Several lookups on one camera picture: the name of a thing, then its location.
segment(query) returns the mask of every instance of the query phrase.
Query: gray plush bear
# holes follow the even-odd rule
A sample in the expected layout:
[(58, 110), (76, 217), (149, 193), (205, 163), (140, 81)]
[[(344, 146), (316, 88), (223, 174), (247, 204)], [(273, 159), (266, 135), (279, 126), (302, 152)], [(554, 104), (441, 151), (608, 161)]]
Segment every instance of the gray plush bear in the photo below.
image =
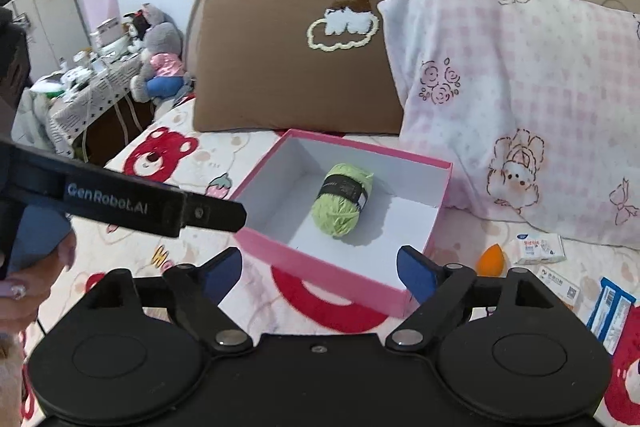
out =
[(143, 39), (142, 68), (131, 79), (131, 96), (136, 102), (171, 98), (191, 80), (180, 60), (180, 34), (152, 4), (145, 4), (142, 13), (150, 28)]

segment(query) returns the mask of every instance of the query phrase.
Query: green yarn ball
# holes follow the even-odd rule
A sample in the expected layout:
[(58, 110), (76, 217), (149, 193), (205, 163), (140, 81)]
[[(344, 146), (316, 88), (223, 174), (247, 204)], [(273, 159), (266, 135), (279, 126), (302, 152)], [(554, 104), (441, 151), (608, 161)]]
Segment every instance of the green yarn ball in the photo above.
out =
[[(339, 163), (333, 167), (326, 177), (334, 174), (348, 176), (357, 181), (371, 196), (373, 174), (348, 163)], [(311, 207), (311, 217), (320, 230), (332, 237), (342, 237), (351, 232), (360, 219), (357, 206), (342, 196), (322, 194)]]

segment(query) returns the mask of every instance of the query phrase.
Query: brown pillow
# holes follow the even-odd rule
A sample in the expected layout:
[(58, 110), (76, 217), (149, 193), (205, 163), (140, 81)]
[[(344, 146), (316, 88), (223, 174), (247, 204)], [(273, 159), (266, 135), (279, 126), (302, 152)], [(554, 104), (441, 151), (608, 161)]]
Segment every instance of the brown pillow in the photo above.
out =
[(399, 133), (380, 1), (206, 0), (194, 129)]

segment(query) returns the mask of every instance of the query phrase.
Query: person's hand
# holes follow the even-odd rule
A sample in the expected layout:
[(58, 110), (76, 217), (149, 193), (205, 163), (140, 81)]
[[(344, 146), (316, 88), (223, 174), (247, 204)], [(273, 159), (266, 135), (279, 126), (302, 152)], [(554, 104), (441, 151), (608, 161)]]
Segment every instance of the person's hand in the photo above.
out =
[(0, 281), (0, 332), (19, 333), (38, 318), (62, 270), (76, 259), (76, 234), (70, 232), (44, 259)]

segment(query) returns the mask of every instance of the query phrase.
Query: cabinet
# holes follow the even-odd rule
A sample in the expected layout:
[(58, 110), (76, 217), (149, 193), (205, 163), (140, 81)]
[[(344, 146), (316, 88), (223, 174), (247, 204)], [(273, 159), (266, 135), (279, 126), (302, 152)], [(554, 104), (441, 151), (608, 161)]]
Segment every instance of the cabinet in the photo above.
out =
[(33, 81), (58, 70), (60, 58), (72, 66), (73, 56), (90, 45), (76, 0), (11, 0), (5, 7), (14, 18), (24, 13), (29, 19), (27, 43)]

